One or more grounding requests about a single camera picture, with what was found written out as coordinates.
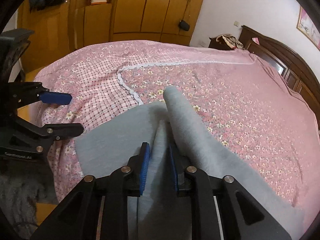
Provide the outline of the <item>grey fleece pants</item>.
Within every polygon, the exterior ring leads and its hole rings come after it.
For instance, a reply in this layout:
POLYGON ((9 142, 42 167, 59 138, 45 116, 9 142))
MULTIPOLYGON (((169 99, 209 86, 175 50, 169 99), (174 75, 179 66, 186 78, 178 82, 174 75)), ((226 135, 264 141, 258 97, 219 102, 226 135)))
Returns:
POLYGON ((129 202, 130 237, 191 237, 190 203, 175 196, 170 181, 167 148, 176 144, 182 155, 210 176, 233 176, 292 239, 299 239, 303 235, 303 212, 277 196, 261 175, 218 142, 175 87, 166 88, 164 97, 164 102, 128 110, 75 141, 83 173, 98 178, 123 166, 143 142, 150 144, 145 192, 140 200, 129 202))

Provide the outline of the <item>wooden wardrobe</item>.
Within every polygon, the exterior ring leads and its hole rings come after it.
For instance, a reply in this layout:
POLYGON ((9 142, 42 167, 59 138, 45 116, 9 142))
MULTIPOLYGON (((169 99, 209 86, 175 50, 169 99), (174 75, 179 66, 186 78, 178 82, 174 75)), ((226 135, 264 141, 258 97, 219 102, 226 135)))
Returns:
POLYGON ((93 44, 151 40, 187 46, 203 0, 65 0, 61 5, 30 12, 29 0, 18 9, 17 25, 34 31, 21 58, 31 72, 93 44), (180 20, 190 25, 179 29, 180 20))

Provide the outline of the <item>dark wooden headboard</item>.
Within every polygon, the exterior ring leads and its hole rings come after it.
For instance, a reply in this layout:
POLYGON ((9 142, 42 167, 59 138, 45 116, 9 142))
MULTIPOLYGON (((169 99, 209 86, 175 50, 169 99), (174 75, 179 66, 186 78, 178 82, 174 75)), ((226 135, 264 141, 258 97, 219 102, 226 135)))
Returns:
POLYGON ((304 59, 287 45, 245 25, 239 41, 276 69, 289 88, 303 97, 319 122, 319 81, 304 59))

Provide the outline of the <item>black pouch on wardrobe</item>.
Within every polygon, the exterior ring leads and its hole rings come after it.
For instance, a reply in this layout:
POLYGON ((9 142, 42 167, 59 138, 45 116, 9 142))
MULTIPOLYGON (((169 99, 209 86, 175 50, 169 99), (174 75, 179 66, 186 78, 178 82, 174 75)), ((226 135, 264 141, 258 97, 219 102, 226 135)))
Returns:
POLYGON ((187 22, 185 22, 184 20, 180 20, 178 27, 179 27, 179 29, 181 29, 183 31, 189 31, 189 29, 190 29, 190 25, 187 22))

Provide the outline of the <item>dark nightstand with clutter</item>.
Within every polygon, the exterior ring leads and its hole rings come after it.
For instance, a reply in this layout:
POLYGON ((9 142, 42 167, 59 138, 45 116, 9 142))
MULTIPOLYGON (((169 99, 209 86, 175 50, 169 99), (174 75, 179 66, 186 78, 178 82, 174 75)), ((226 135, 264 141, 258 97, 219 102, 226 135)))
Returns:
POLYGON ((231 34, 221 34, 217 37, 210 37, 209 48, 216 50, 244 49, 244 45, 231 34))

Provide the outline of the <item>framed pink picture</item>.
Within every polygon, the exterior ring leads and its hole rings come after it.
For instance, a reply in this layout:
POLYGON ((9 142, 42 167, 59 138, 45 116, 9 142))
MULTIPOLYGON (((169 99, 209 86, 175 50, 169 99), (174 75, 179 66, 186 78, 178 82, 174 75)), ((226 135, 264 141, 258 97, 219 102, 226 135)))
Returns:
POLYGON ((319 31, 308 16, 303 7, 300 7, 297 29, 302 32, 319 50, 320 35, 319 31))

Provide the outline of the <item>pink floral bedspread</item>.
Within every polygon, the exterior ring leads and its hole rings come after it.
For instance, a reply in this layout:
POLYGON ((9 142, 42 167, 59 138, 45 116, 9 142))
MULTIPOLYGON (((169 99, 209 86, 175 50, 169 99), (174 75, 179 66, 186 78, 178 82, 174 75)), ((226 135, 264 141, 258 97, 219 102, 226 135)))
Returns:
POLYGON ((163 102, 164 89, 175 86, 207 130, 277 195, 302 208, 319 201, 316 116, 269 63, 248 51, 153 41, 102 43, 55 61, 35 80, 71 94, 72 101, 32 104, 31 122, 77 122, 85 131, 138 105, 163 102))

